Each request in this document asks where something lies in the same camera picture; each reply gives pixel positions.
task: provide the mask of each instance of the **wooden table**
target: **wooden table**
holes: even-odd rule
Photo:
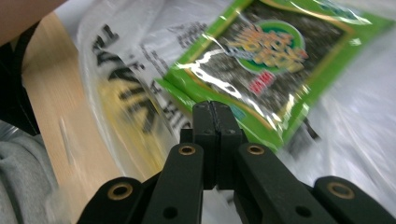
[[[74,201],[70,209],[75,222],[97,189],[120,171],[87,107],[78,51],[54,13],[40,22],[32,37],[22,78],[60,190]]]

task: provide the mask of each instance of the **skin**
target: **skin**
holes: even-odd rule
[[[0,46],[20,35],[66,0],[0,0]]]

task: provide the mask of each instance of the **black object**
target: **black object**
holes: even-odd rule
[[[227,105],[203,102],[192,114],[193,129],[181,132],[159,174],[107,182],[78,223],[200,223],[203,189],[216,185],[234,189],[243,223],[396,223],[345,179],[300,183],[269,148],[248,142]]]
[[[35,114],[22,86],[23,56],[38,23],[23,32],[13,50],[9,43],[0,47],[0,120],[30,135],[39,134]]]

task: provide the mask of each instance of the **gray clothing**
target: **gray clothing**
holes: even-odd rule
[[[40,136],[0,142],[0,224],[48,223],[45,201],[56,187]]]

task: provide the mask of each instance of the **green snack package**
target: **green snack package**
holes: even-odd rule
[[[329,0],[236,0],[158,82],[188,109],[229,105],[251,142],[277,150],[391,24]]]

